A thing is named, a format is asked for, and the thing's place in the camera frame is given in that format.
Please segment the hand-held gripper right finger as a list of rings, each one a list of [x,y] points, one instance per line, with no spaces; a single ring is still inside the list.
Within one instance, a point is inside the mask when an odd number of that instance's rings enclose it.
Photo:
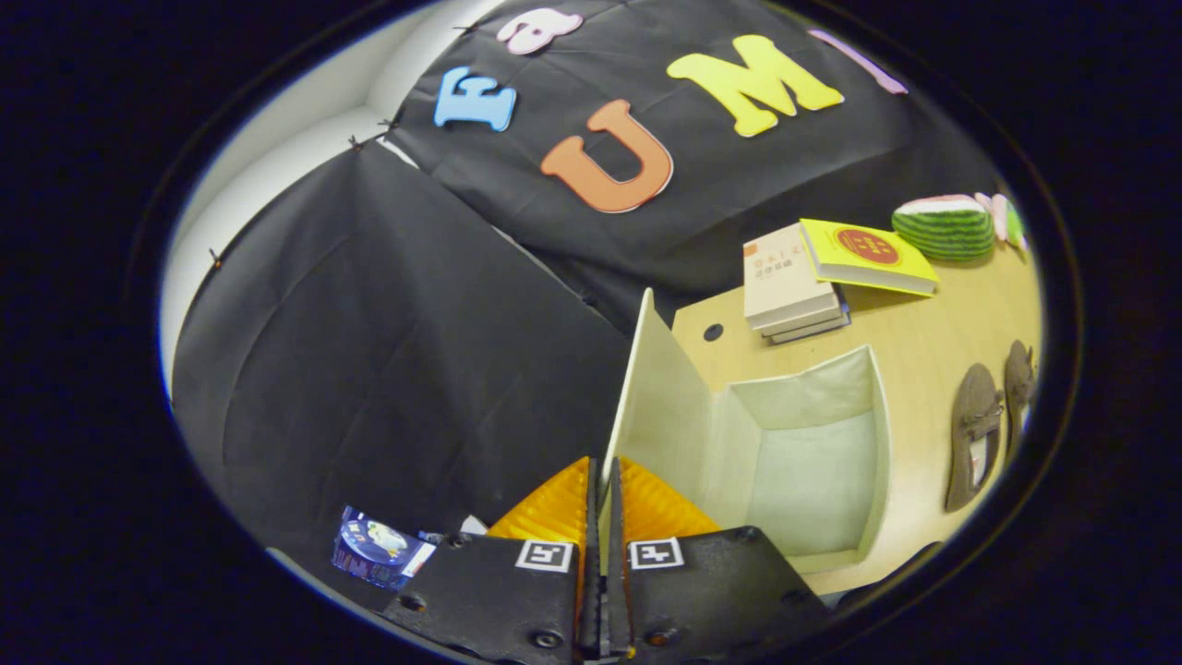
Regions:
[[[654,472],[609,469],[605,657],[753,661],[831,622],[831,609],[755,526],[722,529]]]

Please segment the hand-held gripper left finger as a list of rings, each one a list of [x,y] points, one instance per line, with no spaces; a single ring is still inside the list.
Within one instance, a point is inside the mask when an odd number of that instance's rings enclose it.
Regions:
[[[599,463],[574,459],[491,526],[452,533],[381,618],[480,661],[598,653]]]

